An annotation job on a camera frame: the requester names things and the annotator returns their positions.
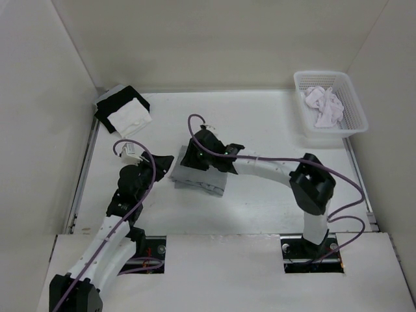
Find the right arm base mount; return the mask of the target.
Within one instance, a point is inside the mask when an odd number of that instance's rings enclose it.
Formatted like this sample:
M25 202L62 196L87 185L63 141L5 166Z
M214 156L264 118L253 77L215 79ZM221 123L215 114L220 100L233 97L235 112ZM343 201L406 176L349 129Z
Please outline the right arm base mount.
M322 257L338 247L334 234L329 234L318 251L307 245L301 235L280 237L283 267L288 274L344 273L340 252Z

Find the grey tank top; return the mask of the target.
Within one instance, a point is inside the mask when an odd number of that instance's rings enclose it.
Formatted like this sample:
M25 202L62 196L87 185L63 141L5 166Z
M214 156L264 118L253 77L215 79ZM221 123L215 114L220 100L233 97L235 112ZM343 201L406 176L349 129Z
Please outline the grey tank top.
M204 191L212 196L222 197L226 189L228 175L218 171L216 168L209 168L201 171L181 165L186 146L181 146L177 161L170 174L170 179L174 182L177 189L192 189Z

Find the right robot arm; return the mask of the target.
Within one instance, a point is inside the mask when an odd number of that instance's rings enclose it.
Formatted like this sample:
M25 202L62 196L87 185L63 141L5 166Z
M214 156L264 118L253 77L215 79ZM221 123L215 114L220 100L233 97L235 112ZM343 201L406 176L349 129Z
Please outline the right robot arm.
M328 237L327 206L333 196L335 180L315 165L321 162L306 153L299 164L262 160L260 154L241 144L225 145L209 129L201 129L189 140L181 165L201 171L256 176L281 183L292 190L295 202L304 212L302 251L316 257L325 249Z

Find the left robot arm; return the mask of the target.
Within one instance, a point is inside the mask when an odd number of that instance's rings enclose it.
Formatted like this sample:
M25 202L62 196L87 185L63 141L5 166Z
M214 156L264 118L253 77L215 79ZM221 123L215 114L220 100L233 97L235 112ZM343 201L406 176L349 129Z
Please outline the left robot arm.
M119 172L118 186L96 236L65 275L49 284L50 311L102 311L105 291L130 259L146 251L144 231L135 227L142 202L169 171L174 156L149 155Z

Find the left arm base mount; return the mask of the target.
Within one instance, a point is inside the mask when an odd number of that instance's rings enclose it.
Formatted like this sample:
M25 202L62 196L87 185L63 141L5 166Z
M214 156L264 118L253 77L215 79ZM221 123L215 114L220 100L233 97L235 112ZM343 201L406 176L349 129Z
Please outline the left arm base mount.
M145 237L138 245L136 254L126 262L120 273L164 274L166 236Z

